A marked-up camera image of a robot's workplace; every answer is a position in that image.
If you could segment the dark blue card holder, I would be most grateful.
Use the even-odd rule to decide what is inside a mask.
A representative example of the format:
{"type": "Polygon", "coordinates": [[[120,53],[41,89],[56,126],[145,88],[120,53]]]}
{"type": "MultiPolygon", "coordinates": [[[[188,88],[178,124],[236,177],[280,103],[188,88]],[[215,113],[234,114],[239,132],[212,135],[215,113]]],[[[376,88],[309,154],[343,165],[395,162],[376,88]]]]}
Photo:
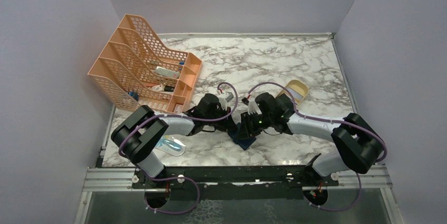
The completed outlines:
{"type": "Polygon", "coordinates": [[[256,137],[249,137],[247,139],[238,139],[237,133],[239,132],[241,128],[241,123],[236,124],[237,130],[236,131],[228,131],[227,134],[231,138],[232,142],[238,146],[240,146],[244,151],[246,151],[255,141],[256,137]]]}

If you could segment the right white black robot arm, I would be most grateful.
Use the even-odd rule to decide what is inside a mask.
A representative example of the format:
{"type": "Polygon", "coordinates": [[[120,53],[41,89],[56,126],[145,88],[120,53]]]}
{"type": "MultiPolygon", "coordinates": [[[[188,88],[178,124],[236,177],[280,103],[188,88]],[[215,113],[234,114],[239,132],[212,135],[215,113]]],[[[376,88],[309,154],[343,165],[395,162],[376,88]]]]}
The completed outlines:
{"type": "Polygon", "coordinates": [[[307,135],[335,144],[335,151],[318,154],[306,164],[304,178],[310,185],[316,186],[339,171],[366,174],[380,155],[385,154],[384,143],[356,113],[341,119],[298,114],[296,104],[285,93],[277,97],[262,93],[251,103],[260,113],[249,110],[241,114],[237,141],[247,142],[264,129],[273,128],[280,134],[307,135]]]}

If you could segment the beige oval tray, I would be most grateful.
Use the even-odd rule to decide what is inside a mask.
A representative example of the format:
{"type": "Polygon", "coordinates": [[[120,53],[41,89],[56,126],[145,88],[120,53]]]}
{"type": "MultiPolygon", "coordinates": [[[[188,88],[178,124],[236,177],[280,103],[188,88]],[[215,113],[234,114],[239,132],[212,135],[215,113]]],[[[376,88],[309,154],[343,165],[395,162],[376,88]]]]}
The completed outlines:
{"type": "Polygon", "coordinates": [[[308,86],[300,80],[291,80],[285,88],[291,93],[296,105],[299,106],[309,93],[308,86]]]}

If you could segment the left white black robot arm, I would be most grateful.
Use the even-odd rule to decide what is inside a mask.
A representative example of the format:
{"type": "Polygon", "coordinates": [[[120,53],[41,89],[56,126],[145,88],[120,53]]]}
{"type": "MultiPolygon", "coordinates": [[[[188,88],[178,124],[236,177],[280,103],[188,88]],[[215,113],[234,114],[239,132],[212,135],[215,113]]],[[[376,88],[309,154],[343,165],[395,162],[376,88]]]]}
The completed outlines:
{"type": "Polygon", "coordinates": [[[222,132],[236,131],[228,107],[232,99],[231,92],[207,93],[198,105],[180,114],[160,113],[142,105],[114,129],[110,138],[119,154],[143,170],[147,183],[157,188],[166,180],[164,165],[153,153],[159,140],[165,135],[192,136],[206,126],[222,132]]]}

